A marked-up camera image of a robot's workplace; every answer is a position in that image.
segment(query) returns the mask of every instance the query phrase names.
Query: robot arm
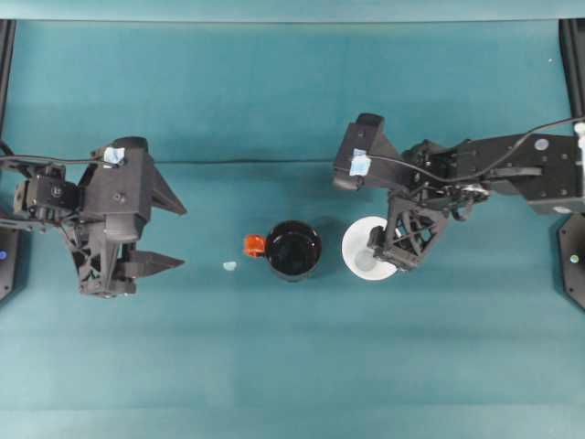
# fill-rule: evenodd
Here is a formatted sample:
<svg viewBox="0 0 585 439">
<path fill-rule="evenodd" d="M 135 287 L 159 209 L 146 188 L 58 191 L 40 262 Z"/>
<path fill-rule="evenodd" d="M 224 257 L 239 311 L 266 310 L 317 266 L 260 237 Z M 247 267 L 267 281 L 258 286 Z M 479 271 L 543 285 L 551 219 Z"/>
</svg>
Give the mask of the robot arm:
<svg viewBox="0 0 585 439">
<path fill-rule="evenodd" d="M 91 153 L 87 161 L 7 155 L 3 170 L 27 179 L 16 188 L 15 218 L 0 227 L 44 230 L 55 227 L 75 263 L 80 292 L 100 297 L 133 294 L 134 280 L 183 263 L 137 250 L 151 208 L 186 213 L 154 166 L 146 139 L 125 137 Z M 66 164 L 88 163 L 79 184 L 65 179 Z"/>
<path fill-rule="evenodd" d="M 409 271 L 421 264 L 450 217 L 466 220 L 493 193 L 521 196 L 540 214 L 585 212 L 577 138 L 536 130 L 452 148 L 425 140 L 401 154 L 384 135 L 383 117 L 360 114 L 339 148 L 334 184 L 388 191 L 388 224 L 370 232 L 367 246 L 377 259 Z"/>
</svg>

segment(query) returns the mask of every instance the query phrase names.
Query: mug handle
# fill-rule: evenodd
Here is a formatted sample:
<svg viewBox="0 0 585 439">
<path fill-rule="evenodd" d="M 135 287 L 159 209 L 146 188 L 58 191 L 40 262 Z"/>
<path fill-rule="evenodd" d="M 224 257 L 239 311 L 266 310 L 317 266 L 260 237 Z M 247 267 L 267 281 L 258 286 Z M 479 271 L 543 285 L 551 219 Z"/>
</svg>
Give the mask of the mug handle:
<svg viewBox="0 0 585 439">
<path fill-rule="evenodd" d="M 252 258 L 264 256 L 266 238 L 261 235 L 246 235 L 244 239 L 244 254 Z"/>
</svg>

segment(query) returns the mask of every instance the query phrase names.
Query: teal table surface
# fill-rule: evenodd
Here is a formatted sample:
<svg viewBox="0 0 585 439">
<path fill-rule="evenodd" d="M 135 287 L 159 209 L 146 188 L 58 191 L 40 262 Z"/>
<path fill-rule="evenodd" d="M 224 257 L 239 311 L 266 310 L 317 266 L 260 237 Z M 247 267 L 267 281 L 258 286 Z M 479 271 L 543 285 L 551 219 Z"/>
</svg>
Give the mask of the teal table surface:
<svg viewBox="0 0 585 439">
<path fill-rule="evenodd" d="M 30 20 L 379 23 L 536 20 L 585 15 L 579 0 L 3 0 L 0 16 Z"/>
<path fill-rule="evenodd" d="M 585 313 L 562 293 L 563 218 L 494 196 L 418 271 L 367 283 L 341 236 L 384 215 L 386 195 L 331 186 L 359 112 L 385 114 L 400 149 L 568 116 L 556 32 L 19 23 L 5 139 L 73 157 L 145 135 L 189 213 L 157 210 L 140 243 L 186 264 L 112 300 L 77 293 L 55 231 L 25 236 L 20 288 L 0 304 L 0 437 L 583 437 Z M 17 180 L 2 175 L 5 203 Z M 241 252 L 287 219 L 324 240 L 298 284 Z"/>
</svg>

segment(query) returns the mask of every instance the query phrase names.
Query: black mug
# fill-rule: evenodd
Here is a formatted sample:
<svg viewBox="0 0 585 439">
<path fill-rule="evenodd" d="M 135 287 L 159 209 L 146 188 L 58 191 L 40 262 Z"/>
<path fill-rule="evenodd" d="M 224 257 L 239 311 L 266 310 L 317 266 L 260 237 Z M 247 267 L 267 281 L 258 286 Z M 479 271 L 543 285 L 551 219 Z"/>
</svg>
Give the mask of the black mug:
<svg viewBox="0 0 585 439">
<path fill-rule="evenodd" d="M 297 282 L 314 271 L 321 256 L 321 238 L 311 226 L 290 220 L 276 225 L 266 238 L 246 236 L 244 252 L 255 258 L 265 257 L 276 275 Z"/>
</svg>

